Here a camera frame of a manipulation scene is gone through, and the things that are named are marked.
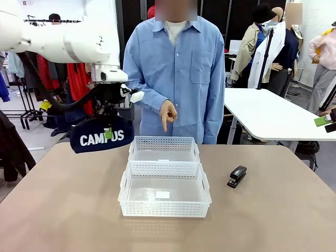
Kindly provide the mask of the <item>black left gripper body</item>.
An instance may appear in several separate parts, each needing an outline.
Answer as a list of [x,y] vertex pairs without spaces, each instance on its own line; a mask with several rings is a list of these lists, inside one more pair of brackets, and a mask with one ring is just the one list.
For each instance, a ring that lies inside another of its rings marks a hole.
[[98,91],[94,98],[99,115],[106,120],[113,120],[117,116],[131,120],[131,89],[120,82],[100,83],[96,85],[96,89]]

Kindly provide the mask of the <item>navy pouch with CAMPUS print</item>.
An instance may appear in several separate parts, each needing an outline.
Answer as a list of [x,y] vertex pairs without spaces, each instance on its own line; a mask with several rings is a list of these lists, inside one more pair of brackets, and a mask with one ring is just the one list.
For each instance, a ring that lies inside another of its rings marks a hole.
[[[104,138],[104,128],[112,128],[113,138]],[[75,153],[88,153],[116,149],[134,140],[134,126],[131,120],[115,117],[113,120],[93,118],[70,130],[70,145]]]

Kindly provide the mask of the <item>black stapler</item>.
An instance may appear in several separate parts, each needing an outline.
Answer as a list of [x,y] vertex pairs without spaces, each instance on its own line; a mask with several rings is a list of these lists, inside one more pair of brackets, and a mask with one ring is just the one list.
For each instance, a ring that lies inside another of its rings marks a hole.
[[227,185],[231,188],[236,188],[241,180],[245,177],[246,173],[247,168],[245,166],[238,166],[231,172]]

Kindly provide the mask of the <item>person's right hand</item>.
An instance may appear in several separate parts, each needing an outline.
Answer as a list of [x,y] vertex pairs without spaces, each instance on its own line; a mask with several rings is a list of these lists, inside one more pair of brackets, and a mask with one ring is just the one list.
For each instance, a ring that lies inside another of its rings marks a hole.
[[170,100],[165,100],[160,108],[160,118],[163,131],[167,132],[167,124],[177,120],[177,111],[174,104]]

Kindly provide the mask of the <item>black bag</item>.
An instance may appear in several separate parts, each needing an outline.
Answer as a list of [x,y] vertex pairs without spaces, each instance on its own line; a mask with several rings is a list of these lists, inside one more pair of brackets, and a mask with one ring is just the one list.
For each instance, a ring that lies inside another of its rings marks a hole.
[[320,144],[317,141],[299,141],[295,154],[305,155],[315,160],[319,151]]

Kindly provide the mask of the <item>red dress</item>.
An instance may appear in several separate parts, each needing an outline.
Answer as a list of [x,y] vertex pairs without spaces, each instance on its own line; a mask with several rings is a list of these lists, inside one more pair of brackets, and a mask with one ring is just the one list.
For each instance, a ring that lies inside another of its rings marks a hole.
[[90,91],[88,88],[91,82],[90,72],[86,72],[84,63],[70,63],[67,64],[67,73],[72,99],[78,101]]

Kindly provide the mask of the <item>white table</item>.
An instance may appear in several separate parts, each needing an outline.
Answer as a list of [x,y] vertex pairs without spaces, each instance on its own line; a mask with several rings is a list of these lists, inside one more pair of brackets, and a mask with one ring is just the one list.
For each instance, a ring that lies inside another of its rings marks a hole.
[[336,132],[317,127],[317,115],[265,89],[226,88],[224,105],[233,115],[228,144],[239,122],[259,140],[281,142],[294,152],[300,141],[336,142]]

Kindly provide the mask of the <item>red jacket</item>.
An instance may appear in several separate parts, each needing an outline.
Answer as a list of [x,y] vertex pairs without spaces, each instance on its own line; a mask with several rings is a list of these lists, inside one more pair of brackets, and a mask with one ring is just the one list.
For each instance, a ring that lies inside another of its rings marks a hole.
[[54,80],[50,76],[47,60],[41,55],[37,55],[38,73],[43,85],[47,90],[56,90],[60,88],[60,81]]

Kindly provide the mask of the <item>person in blue shirt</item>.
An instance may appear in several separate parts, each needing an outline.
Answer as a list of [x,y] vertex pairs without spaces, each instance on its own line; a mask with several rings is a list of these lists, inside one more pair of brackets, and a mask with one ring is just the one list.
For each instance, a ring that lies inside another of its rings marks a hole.
[[170,100],[177,120],[163,131],[160,113],[141,109],[143,136],[193,137],[203,144],[210,87],[225,87],[224,39],[198,16],[197,0],[155,0],[155,17],[137,25],[124,51],[123,71]]

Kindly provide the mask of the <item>black tripod pole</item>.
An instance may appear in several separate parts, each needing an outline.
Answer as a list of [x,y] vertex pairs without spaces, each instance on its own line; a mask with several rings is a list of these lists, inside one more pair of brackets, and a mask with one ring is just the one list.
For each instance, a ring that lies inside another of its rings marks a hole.
[[267,59],[268,59],[268,56],[269,56],[269,50],[270,50],[270,45],[271,45],[273,36],[274,36],[274,28],[271,28],[270,31],[269,31],[268,38],[267,38],[267,45],[266,45],[266,48],[265,48],[264,59],[262,61],[262,66],[260,68],[260,75],[259,75],[259,79],[258,79],[257,90],[261,89],[261,84],[262,84],[262,81],[263,81],[263,78],[264,78],[264,72],[265,72],[266,63],[267,63]]

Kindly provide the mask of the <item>mannequin in white coat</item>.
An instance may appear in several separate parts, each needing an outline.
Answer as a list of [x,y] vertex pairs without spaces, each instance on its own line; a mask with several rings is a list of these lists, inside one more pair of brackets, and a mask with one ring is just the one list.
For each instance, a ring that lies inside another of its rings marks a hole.
[[281,7],[272,8],[277,16],[272,20],[262,24],[263,33],[265,35],[265,39],[260,43],[257,47],[254,58],[251,64],[251,70],[248,79],[248,88],[256,89],[258,86],[258,79],[260,75],[260,68],[263,63],[265,48],[267,45],[267,38],[269,35],[269,31],[271,28],[274,28],[274,36],[272,38],[272,42],[270,45],[269,56],[266,63],[266,68],[264,72],[264,78],[262,80],[261,88],[266,88],[270,81],[270,74],[272,71],[272,66],[274,64],[274,60],[279,55],[280,51],[285,45],[285,36],[286,36],[286,23],[282,21],[282,17],[284,14],[284,10]]

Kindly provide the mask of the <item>black clothes rack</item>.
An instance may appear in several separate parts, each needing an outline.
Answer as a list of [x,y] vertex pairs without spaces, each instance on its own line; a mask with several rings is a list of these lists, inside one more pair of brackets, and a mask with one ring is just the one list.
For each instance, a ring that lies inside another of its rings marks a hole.
[[[0,70],[2,70],[3,63],[5,59],[7,59],[8,52],[4,50],[0,50]],[[67,64],[61,64],[61,63],[55,63],[47,60],[50,76],[52,79],[56,80],[58,79],[60,81],[60,88],[56,90],[47,90],[48,92],[52,91],[53,94],[55,94],[58,98],[60,98],[61,102],[65,102],[65,104],[69,105],[73,103],[73,99],[70,92],[70,86],[69,86],[69,80],[68,80],[68,73],[67,73]],[[12,118],[19,118],[20,122],[22,124],[23,129],[29,129],[28,120],[40,120],[43,121],[44,117],[47,119],[48,114],[45,111],[40,111],[35,109],[32,98],[30,96],[30,90],[26,85],[26,79],[24,78],[18,78],[14,73],[11,73],[11,76],[13,77],[13,85],[17,86],[19,96],[21,97],[21,100],[23,102],[27,101],[28,104],[23,104],[24,110],[6,110],[6,115],[10,115]],[[42,83],[42,80],[38,75],[36,75],[37,78],[37,85],[39,83]],[[83,108],[84,112],[87,114],[87,116],[93,115],[93,108],[92,108],[92,102],[88,101],[82,105],[79,105],[75,107],[77,108]]]

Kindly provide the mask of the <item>black jacket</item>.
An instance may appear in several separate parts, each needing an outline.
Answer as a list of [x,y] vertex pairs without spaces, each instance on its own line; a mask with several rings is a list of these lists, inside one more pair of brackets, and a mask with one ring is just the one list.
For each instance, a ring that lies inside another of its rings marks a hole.
[[0,167],[6,182],[15,182],[20,174],[26,176],[36,162],[19,136],[15,126],[0,110]]

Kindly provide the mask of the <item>mannequin in beige coat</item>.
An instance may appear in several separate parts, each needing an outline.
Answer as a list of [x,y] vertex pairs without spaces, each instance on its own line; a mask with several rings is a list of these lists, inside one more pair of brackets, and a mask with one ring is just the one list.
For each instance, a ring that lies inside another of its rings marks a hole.
[[231,75],[231,80],[235,82],[235,88],[247,88],[251,62],[253,61],[255,50],[265,39],[262,29],[261,24],[253,22],[253,24],[247,28],[242,38]]

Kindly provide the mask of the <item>black bucket hat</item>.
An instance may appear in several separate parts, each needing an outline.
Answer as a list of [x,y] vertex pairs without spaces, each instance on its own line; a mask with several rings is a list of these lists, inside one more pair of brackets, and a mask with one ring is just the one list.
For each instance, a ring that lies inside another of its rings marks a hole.
[[257,26],[261,26],[276,16],[277,14],[266,3],[257,5],[252,11],[252,19]]

